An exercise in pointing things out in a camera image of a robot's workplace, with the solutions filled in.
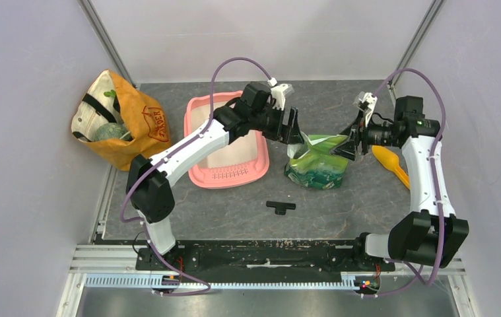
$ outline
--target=pink basket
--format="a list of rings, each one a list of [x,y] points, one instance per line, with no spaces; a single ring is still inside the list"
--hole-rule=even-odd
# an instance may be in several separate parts
[[[242,91],[213,94],[214,108],[239,97]],[[192,98],[184,116],[184,136],[209,118],[209,95]],[[194,184],[202,188],[229,188],[248,184],[264,176],[269,168],[266,139],[261,132],[250,131],[229,146],[215,151],[190,168]]]

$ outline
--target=metal bar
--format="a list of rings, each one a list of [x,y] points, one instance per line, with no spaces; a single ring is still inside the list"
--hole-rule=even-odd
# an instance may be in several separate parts
[[[386,88],[388,88],[388,92],[390,93],[390,100],[392,100],[392,106],[396,108],[396,90],[391,83],[386,84]]]
[[[131,246],[105,246],[105,245],[78,245],[73,260],[71,261],[70,272],[81,273],[139,273],[135,270],[137,255]],[[432,267],[426,267],[422,275],[429,275]],[[165,275],[175,274],[172,271],[154,271]],[[344,272],[346,275],[367,276],[374,272],[350,271]],[[449,265],[439,269],[439,275],[465,275],[464,264],[461,259],[453,259]],[[381,272],[381,275],[400,276],[413,275],[413,272],[404,264],[396,264],[393,272]]]
[[[163,283],[165,274],[135,273],[135,274],[108,274],[90,273],[87,276],[86,287],[119,287],[119,288],[159,288],[159,289],[202,289],[199,283],[182,283],[167,285]],[[212,289],[339,289],[357,290],[354,285],[355,276],[342,275],[341,282],[318,283],[209,283]]]
[[[465,278],[464,276],[448,277],[454,303],[456,303],[456,308],[458,309],[460,317],[477,317],[478,314],[472,306],[470,294],[465,284]]]
[[[419,47],[419,44],[421,43],[421,40],[425,37],[425,34],[427,33],[427,30],[429,29],[429,26],[433,23],[433,20],[435,19],[435,16],[441,9],[442,4],[444,3],[445,0],[433,0],[431,2],[431,5],[429,5],[429,9],[427,9],[427,12],[425,13],[425,16],[421,20],[421,23],[417,27],[417,30],[415,31],[415,34],[413,35],[413,38],[408,44],[408,47],[406,51],[404,52],[404,55],[402,55],[402,58],[400,59],[400,62],[398,63],[398,66],[396,69],[404,68],[407,67],[409,62],[411,61],[412,57],[414,56],[415,52],[417,51],[417,48]],[[398,81],[400,80],[401,74],[398,74],[394,76],[391,82],[391,86],[395,87]]]
[[[89,22],[91,23],[91,26],[93,27],[96,35],[100,39],[100,42],[102,43],[102,46],[108,53],[108,56],[116,66],[116,70],[118,73],[124,77],[125,80],[129,81],[133,86],[135,86],[135,83],[133,79],[131,78],[129,72],[126,69],[126,66],[124,65],[124,62],[120,58],[120,55],[118,54],[118,51],[116,50],[116,47],[110,40],[110,37],[108,36],[108,32],[106,32],[106,29],[104,28],[104,25],[102,24],[102,21],[100,20],[100,17],[96,13],[96,9],[94,8],[93,4],[91,3],[90,0],[78,0],[79,5],[83,8],[83,11],[85,12],[85,15],[89,19]]]
[[[70,273],[67,275],[67,281],[56,312],[57,317],[75,317],[86,278],[87,275],[83,273]]]
[[[93,231],[89,240],[90,243],[93,243],[97,234],[104,236],[104,232],[106,230],[106,218],[108,217],[108,209],[110,207],[110,201],[112,200],[112,193],[114,192],[117,171],[118,170],[114,166],[108,166],[106,180],[104,182],[104,190],[96,208],[98,214],[93,225]]]

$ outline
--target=floor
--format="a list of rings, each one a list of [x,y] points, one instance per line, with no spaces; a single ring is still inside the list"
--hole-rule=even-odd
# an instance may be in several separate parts
[[[381,291],[411,277],[383,277]],[[399,295],[361,299],[350,291],[219,290],[215,294],[162,299],[149,289],[85,288],[77,316],[459,316],[447,277]]]
[[[299,109],[299,124],[307,134],[336,134],[357,114],[352,106],[361,91],[375,91],[380,81],[294,81],[295,93],[287,106]],[[246,83],[218,83],[217,92],[242,90]],[[141,91],[163,106],[173,142],[183,137],[187,103],[209,94],[209,83],[142,85]],[[392,117],[386,90],[376,110]],[[184,175],[173,187],[176,207],[171,214],[177,239],[232,238],[355,238],[362,232],[388,232],[409,213],[409,191],[372,154],[351,162],[341,188],[303,188],[283,175],[288,162],[286,147],[268,142],[270,167],[254,183],[225,190],[206,190]],[[104,239],[132,239],[141,228],[121,223],[119,210],[125,196],[127,173],[117,175],[108,211]],[[267,200],[291,202],[296,210],[275,215]],[[126,216],[136,215],[131,205]]]

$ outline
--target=gray table surface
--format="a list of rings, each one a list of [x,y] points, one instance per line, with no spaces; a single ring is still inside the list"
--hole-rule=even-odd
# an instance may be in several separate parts
[[[336,134],[353,121],[352,106],[360,91],[374,91],[380,81],[294,81],[295,93],[286,105],[299,109],[299,124],[307,134]],[[218,83],[217,92],[242,90],[244,83]],[[172,141],[184,136],[186,105],[209,94],[209,83],[144,84],[141,91],[161,102]],[[386,90],[376,110],[392,117]],[[350,162],[341,188],[303,188],[283,175],[286,146],[268,141],[270,167],[259,180],[236,188],[198,188],[188,175],[173,187],[176,207],[171,214],[177,239],[355,238],[362,232],[385,233],[409,213],[409,191],[372,154]],[[117,175],[104,239],[132,239],[141,227],[121,223],[127,173]],[[291,202],[296,210],[275,215],[267,200]],[[135,216],[129,204],[126,216]]]

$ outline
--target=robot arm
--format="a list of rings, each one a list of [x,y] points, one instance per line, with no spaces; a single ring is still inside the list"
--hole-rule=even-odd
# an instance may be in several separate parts
[[[439,122],[425,119],[423,99],[406,96],[396,100],[392,124],[367,125],[376,99],[362,92],[356,102],[361,111],[341,133],[349,135],[349,138],[332,149],[332,154],[355,160],[359,143],[362,154],[368,152],[370,145],[399,147],[406,160],[411,184],[411,212],[389,234],[362,234],[359,239],[362,251],[368,256],[433,265],[438,231],[445,230],[440,267],[446,267],[468,235],[469,227],[467,221],[456,218],[448,198],[440,161],[442,144],[439,141],[434,159],[445,217],[445,228],[439,228],[437,195],[429,159],[431,146],[440,129]]]
[[[138,214],[147,222],[149,239],[161,254],[167,253],[176,242],[169,220],[169,214],[174,208],[171,187],[192,166],[245,136],[250,130],[262,131],[264,137],[284,144],[304,143],[297,123],[297,109],[290,109],[288,123],[283,124],[285,99],[292,91],[289,84],[269,88],[260,83],[250,83],[241,97],[214,110],[213,120],[206,130],[207,120],[166,151],[149,159],[141,155],[134,158],[128,176],[127,192],[149,168],[164,161],[164,164],[142,181],[131,196]],[[174,156],[167,158],[173,151]]]

